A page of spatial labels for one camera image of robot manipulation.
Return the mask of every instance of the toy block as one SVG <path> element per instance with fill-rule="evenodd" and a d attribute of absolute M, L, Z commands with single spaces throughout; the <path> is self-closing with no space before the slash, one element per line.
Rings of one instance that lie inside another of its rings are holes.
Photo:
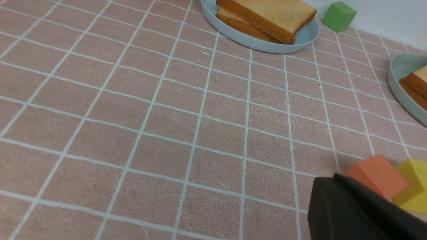
<path fill-rule="evenodd" d="M 396 170 L 409 186 L 393 197 L 394 203 L 406 211 L 427 214 L 427 162 L 409 158 Z"/>
<path fill-rule="evenodd" d="M 386 199 L 408 186 L 407 181 L 381 154 L 357 162 L 346 175 Z"/>
<path fill-rule="evenodd" d="M 334 32 L 342 32 L 348 28 L 356 13 L 357 11 L 343 2 L 333 3 L 326 11 L 322 23 Z"/>

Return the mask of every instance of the light blue plate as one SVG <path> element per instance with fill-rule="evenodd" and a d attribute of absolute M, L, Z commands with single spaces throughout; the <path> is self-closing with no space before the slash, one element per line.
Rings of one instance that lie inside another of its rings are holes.
<path fill-rule="evenodd" d="M 427 127 L 427 111 L 418 105 L 400 86 L 399 81 L 410 73 L 427 65 L 427 56 L 404 53 L 395 56 L 390 63 L 390 69 L 387 73 L 390 89 L 400 104 L 416 120 Z"/>
<path fill-rule="evenodd" d="M 266 53 L 294 53 L 312 43 L 319 35 L 319 24 L 311 20 L 295 35 L 295 44 L 277 44 L 259 40 L 241 33 L 223 23 L 215 15 L 218 11 L 216 0 L 202 0 L 202 9 L 206 19 L 227 38 L 252 49 Z"/>

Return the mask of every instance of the black object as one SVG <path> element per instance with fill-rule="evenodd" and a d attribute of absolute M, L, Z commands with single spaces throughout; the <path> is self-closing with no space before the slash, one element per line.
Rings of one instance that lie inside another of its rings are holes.
<path fill-rule="evenodd" d="M 312 240 L 427 240 L 427 224 L 348 176 L 314 179 Z"/>

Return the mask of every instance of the toast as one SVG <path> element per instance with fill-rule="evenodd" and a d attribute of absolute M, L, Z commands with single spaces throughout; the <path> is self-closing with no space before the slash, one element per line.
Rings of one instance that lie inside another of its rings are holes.
<path fill-rule="evenodd" d="M 227 12 L 223 8 L 218 9 L 218 11 L 216 12 L 216 17 L 219 18 L 221 21 L 223 21 L 225 24 L 229 25 L 230 27 L 236 29 L 241 33 L 249 35 L 251 37 L 254 37 L 263 41 L 271 42 L 271 43 L 278 43 L 278 44 L 282 43 L 281 41 L 275 39 L 274 37 L 254 27 L 252 24 L 248 23 L 247 21 Z"/>
<path fill-rule="evenodd" d="M 409 74 L 404 83 L 427 99 L 427 66 Z"/>
<path fill-rule="evenodd" d="M 415 91 L 412 87 L 408 86 L 406 80 L 408 77 L 403 78 L 399 81 L 400 86 L 405 90 L 405 92 L 424 110 L 427 111 L 427 98 L 423 97 L 420 93 Z"/>
<path fill-rule="evenodd" d="M 300 0 L 216 0 L 216 4 L 284 44 L 311 21 L 317 9 Z"/>

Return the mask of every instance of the bread crust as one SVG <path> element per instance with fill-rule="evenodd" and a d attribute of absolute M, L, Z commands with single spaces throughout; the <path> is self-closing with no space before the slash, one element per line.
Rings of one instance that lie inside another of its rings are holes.
<path fill-rule="evenodd" d="M 414 88 L 408 85 L 408 77 L 403 78 L 399 81 L 400 86 L 405 90 L 405 92 L 424 110 L 427 111 L 427 98 L 418 93 Z"/>
<path fill-rule="evenodd" d="M 229 25 L 230 27 L 246 35 L 249 35 L 251 37 L 254 37 L 263 41 L 282 44 L 282 42 L 279 41 L 278 39 L 275 39 L 271 35 L 268 35 L 267 33 L 259 30 L 258 28 L 254 27 L 250 23 L 245 23 L 237 19 L 229 18 L 227 16 L 221 15 L 219 12 L 216 14 L 216 17 L 221 21 L 223 21 L 225 24 Z"/>
<path fill-rule="evenodd" d="M 238 16 L 245 21 L 251 23 L 255 27 L 259 28 L 263 32 L 273 36 L 284 44 L 294 44 L 295 43 L 295 34 L 303 28 L 308 22 L 310 22 L 314 16 L 316 15 L 316 11 L 311 13 L 306 20 L 301 22 L 299 26 L 297 26 L 295 32 L 289 32 L 282 27 L 279 27 L 275 23 L 263 18 L 252 10 L 246 8 L 245 6 L 233 1 L 233 0 L 216 0 L 216 4 L 225 9 L 228 12 L 233 13 L 235 16 Z"/>
<path fill-rule="evenodd" d="M 427 82 L 418 76 L 416 72 L 409 74 L 405 79 L 405 83 L 424 98 L 427 98 Z"/>

